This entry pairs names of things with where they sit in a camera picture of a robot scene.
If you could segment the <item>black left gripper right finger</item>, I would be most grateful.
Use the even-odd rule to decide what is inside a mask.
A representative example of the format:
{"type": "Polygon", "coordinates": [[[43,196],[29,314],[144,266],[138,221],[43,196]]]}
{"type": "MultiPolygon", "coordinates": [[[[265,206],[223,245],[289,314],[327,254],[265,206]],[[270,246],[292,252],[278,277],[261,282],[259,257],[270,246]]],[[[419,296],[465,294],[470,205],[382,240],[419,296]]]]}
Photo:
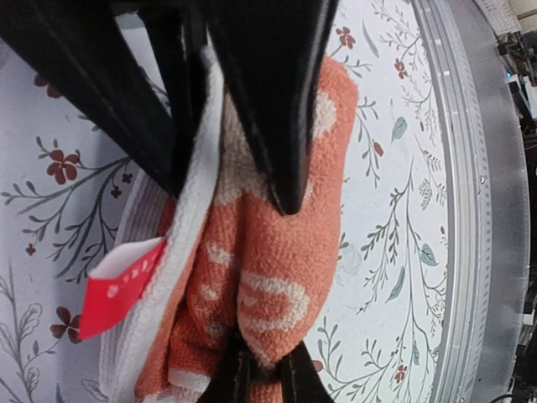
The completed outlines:
{"type": "Polygon", "coordinates": [[[331,403],[304,342],[282,358],[279,373],[284,403],[331,403]]]}

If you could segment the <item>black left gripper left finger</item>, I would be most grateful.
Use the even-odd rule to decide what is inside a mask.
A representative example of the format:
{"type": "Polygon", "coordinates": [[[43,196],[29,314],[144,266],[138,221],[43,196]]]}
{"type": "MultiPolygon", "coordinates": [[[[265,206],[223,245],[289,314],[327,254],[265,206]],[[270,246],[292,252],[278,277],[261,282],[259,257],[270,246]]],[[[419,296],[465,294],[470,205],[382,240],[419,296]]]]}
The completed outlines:
{"type": "Polygon", "coordinates": [[[250,399],[252,354],[241,335],[233,335],[209,385],[202,403],[248,403],[250,399]]]}

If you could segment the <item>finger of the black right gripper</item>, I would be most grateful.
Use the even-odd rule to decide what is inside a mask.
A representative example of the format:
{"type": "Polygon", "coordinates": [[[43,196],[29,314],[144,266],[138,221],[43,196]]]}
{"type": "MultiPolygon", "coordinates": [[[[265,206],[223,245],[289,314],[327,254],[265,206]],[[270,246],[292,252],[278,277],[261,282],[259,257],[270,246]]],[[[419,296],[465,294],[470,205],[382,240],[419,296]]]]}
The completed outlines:
{"type": "Polygon", "coordinates": [[[336,1],[204,1],[202,11],[258,172],[295,215],[310,172],[315,98],[336,1]]]}
{"type": "Polygon", "coordinates": [[[206,26],[193,1],[4,1],[1,37],[171,196],[186,180],[206,99],[206,26]],[[117,25],[147,29],[163,104],[117,25]]]}

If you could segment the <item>orange patterned towel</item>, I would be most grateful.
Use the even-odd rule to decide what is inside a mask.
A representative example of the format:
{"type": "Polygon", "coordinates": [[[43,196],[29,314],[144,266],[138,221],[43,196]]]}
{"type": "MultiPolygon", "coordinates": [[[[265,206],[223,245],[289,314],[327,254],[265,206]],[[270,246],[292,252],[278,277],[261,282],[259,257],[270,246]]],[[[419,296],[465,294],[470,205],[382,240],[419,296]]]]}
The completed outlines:
{"type": "Polygon", "coordinates": [[[99,337],[111,402],[201,402],[233,335],[252,354],[249,402],[283,402],[279,363],[328,297],[358,89],[322,62],[300,212],[272,205],[211,49],[209,98],[177,201],[140,174],[116,247],[91,271],[81,337],[99,337]]]}

